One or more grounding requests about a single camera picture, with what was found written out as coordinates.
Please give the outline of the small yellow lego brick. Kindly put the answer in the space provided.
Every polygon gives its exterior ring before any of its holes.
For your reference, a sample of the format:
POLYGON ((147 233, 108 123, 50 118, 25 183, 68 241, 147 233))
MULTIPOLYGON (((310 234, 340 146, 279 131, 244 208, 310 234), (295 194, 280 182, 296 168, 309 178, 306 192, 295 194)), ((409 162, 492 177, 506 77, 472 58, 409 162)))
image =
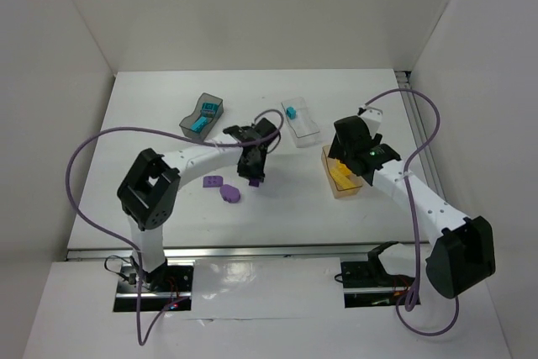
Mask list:
POLYGON ((352 171, 339 160, 333 160, 330 172, 332 175, 341 175, 344 177, 348 177, 352 174, 352 171))

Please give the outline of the long yellow lego plate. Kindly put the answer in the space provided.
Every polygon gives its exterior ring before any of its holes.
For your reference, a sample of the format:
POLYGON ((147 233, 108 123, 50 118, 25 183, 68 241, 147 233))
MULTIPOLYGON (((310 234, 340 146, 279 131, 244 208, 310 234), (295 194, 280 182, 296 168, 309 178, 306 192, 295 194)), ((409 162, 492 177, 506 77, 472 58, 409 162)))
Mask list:
POLYGON ((336 185, 341 190, 349 190, 349 189, 353 189, 353 188, 356 187, 355 183, 348 177, 344 177, 344 176, 341 176, 341 175, 332 175, 331 172, 330 172, 330 175, 333 178, 333 180, 335 181, 336 185))

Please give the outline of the small teal lego cube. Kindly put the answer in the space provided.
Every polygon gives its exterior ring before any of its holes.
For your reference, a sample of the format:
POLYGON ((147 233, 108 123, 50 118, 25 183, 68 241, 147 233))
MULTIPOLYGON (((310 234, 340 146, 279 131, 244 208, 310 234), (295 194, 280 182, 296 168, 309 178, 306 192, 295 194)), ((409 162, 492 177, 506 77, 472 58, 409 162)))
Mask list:
POLYGON ((290 119, 295 119, 296 118, 296 115, 297 115, 297 112, 295 110, 294 107, 287 107, 286 108, 286 115, 290 118, 290 119))

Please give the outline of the teal rectangular lego brick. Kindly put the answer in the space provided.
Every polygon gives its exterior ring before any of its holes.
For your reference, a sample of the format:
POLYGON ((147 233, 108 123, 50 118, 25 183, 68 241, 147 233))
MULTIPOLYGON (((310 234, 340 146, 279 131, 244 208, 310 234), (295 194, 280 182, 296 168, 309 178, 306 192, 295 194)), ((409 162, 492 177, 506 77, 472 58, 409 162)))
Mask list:
POLYGON ((196 121, 190 126, 190 130, 194 133, 201 133, 202 130, 209 124, 210 119, 205 116, 199 117, 196 121))

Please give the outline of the teal rounded lego brick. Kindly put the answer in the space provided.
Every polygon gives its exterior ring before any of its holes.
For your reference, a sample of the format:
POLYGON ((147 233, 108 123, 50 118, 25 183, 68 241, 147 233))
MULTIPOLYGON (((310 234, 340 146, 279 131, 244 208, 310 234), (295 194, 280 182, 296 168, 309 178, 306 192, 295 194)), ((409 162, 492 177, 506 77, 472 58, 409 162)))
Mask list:
POLYGON ((203 103, 201 108, 201 115, 203 117, 214 117, 219 110, 217 103, 203 103))

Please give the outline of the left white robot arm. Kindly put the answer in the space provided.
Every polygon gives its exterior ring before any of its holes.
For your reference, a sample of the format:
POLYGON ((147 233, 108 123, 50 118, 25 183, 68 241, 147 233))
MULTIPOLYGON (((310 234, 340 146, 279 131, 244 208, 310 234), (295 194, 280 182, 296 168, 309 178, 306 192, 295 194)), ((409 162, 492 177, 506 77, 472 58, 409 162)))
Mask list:
POLYGON ((250 126, 226 128, 207 145, 165 154, 149 148, 138 154, 117 196, 135 244, 132 264, 142 271, 141 279, 150 289, 168 276, 163 224, 172 216, 177 192, 227 166, 235 166, 240 177, 259 186, 265 179, 268 148, 278 136, 277 127, 262 118, 250 126))

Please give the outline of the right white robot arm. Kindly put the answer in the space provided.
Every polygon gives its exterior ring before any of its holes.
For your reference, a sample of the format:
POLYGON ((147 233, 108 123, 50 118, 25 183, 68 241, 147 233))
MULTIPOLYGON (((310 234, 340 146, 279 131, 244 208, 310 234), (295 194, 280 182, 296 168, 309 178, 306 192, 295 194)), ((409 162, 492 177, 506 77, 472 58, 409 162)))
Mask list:
POLYGON ((426 275, 445 298, 455 298, 495 273, 493 229, 453 208, 404 167, 400 155, 377 132, 382 111, 362 109, 335 121, 329 157, 343 163, 370 186, 389 196, 403 211, 415 208, 418 225, 433 251, 426 275))

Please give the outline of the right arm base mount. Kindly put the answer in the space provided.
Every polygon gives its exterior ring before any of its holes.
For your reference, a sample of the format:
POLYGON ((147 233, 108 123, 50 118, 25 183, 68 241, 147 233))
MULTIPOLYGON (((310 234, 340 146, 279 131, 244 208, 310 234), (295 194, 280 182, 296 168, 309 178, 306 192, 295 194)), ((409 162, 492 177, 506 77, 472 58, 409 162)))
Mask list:
POLYGON ((404 274, 389 274, 380 255, 396 241, 385 242, 369 252, 361 261, 342 261, 334 280, 343 287, 346 309, 394 306, 404 297, 414 278, 404 274))

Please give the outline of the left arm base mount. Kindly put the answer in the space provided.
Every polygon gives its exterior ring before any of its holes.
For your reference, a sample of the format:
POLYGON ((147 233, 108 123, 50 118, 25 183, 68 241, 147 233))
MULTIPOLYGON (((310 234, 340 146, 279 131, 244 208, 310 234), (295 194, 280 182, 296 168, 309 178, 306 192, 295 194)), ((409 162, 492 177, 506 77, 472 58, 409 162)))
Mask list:
MULTIPOLYGON (((134 313, 136 311, 138 274, 126 259, 117 261, 112 268, 107 261, 108 272, 118 277, 114 302, 114 313, 134 313)), ((194 265, 187 262, 170 263, 162 279, 151 285, 144 283, 141 288, 141 312, 159 312, 167 304, 172 312, 190 311, 192 308, 194 265)))

